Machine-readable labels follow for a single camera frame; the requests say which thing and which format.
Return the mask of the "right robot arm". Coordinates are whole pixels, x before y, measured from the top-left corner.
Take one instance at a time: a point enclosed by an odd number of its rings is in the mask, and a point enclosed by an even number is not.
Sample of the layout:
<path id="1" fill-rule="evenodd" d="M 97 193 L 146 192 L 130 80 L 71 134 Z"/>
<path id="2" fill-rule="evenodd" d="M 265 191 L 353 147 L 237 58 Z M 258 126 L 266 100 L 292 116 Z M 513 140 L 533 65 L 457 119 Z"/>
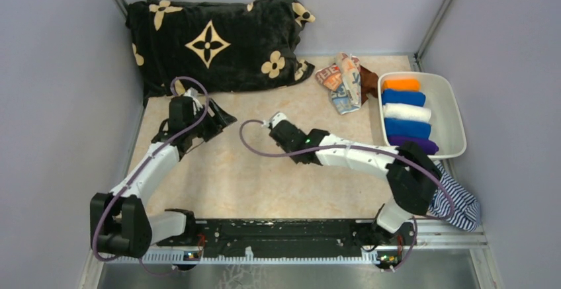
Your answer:
<path id="1" fill-rule="evenodd" d="M 345 140 L 326 130 L 308 134 L 293 123 L 274 118 L 269 135 L 295 163 L 344 167 L 385 180 L 392 193 L 382 205 L 369 229 L 355 236 L 359 246 L 390 244 L 402 224 L 429 209 L 441 171 L 414 142 L 399 146 L 373 146 Z"/>

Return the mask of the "orange blue patterned towel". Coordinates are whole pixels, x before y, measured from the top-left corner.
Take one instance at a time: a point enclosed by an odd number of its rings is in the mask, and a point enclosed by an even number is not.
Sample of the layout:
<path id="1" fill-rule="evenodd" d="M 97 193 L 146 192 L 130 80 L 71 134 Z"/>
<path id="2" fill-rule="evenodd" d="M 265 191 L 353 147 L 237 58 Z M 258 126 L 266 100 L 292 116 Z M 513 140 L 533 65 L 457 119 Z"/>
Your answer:
<path id="1" fill-rule="evenodd" d="M 318 70 L 314 77 L 329 89 L 329 98 L 340 115 L 357 111 L 362 106 L 360 61 L 338 53 L 334 64 Z"/>

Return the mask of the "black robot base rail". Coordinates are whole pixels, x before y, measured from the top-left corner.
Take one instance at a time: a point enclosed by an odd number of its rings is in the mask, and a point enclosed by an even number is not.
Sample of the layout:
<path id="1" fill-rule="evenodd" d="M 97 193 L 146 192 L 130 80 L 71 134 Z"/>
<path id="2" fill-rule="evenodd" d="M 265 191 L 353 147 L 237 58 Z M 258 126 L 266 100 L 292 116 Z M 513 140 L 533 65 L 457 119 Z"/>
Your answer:
<path id="1" fill-rule="evenodd" d="M 199 219 L 157 246 L 186 247 L 184 259 L 197 263 L 364 263 L 389 270 L 416 243 L 411 222 L 388 234 L 375 231 L 372 219 Z"/>

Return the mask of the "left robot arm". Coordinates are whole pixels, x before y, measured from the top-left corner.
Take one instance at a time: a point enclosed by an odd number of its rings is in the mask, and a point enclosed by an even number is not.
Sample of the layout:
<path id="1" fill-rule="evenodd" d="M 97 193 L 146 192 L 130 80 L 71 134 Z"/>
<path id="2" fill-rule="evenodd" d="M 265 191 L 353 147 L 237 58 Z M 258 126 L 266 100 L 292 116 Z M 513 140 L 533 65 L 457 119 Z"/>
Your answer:
<path id="1" fill-rule="evenodd" d="M 107 193 L 90 201 L 91 248 L 104 261 L 141 258 L 156 243 L 194 243 L 198 227 L 193 212 L 168 209 L 148 216 L 146 204 L 162 180 L 188 154 L 195 139 L 210 141 L 237 121 L 214 100 L 174 97 L 169 116 L 137 166 Z"/>

